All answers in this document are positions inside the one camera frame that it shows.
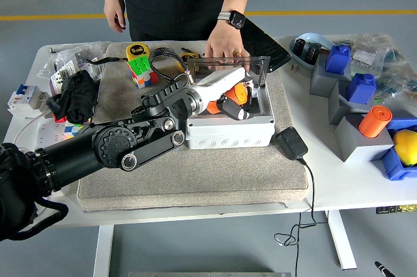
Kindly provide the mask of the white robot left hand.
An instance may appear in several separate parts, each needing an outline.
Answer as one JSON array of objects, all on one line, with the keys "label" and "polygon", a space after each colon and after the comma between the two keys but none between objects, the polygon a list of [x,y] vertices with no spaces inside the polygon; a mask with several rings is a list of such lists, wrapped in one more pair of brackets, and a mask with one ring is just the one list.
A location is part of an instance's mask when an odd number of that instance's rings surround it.
[{"label": "white robot left hand", "polygon": [[252,97],[253,80],[243,67],[217,70],[188,88],[190,98],[195,101],[196,115],[207,111],[223,113],[242,121],[251,118],[244,109]]}]

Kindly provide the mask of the person's left hand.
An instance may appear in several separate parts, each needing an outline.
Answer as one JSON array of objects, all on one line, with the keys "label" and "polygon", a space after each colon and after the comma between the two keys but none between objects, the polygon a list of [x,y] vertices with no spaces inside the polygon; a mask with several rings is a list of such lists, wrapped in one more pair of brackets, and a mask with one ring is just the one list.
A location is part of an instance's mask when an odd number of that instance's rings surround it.
[{"label": "person's left hand", "polygon": [[206,58],[249,57],[244,49],[240,31],[225,20],[218,20],[205,46]]}]

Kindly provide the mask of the person's right hand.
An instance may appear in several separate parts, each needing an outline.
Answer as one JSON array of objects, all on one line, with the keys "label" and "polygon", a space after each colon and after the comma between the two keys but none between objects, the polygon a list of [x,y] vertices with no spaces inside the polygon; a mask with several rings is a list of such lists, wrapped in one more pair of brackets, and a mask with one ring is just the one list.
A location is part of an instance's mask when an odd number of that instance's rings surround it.
[{"label": "person's right hand", "polygon": [[117,33],[126,29],[124,0],[104,0],[104,14],[109,27]]}]

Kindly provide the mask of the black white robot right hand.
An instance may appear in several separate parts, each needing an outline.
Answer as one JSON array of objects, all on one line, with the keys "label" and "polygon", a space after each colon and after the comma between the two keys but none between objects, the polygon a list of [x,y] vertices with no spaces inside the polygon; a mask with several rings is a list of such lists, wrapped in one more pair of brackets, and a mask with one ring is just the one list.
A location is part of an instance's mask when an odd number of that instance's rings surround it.
[{"label": "black white robot right hand", "polygon": [[384,277],[395,277],[395,275],[390,272],[384,265],[382,265],[380,262],[376,261],[375,266],[378,268],[378,270],[381,272],[381,274]]}]

